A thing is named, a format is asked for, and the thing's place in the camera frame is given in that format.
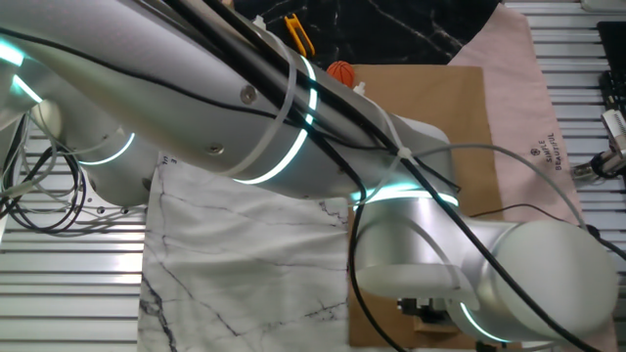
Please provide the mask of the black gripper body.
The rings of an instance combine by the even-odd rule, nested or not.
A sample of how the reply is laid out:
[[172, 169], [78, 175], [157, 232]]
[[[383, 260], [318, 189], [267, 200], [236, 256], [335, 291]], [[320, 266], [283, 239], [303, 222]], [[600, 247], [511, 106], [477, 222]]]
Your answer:
[[403, 315], [417, 317], [426, 324], [453, 325], [443, 298], [399, 298], [397, 308]]

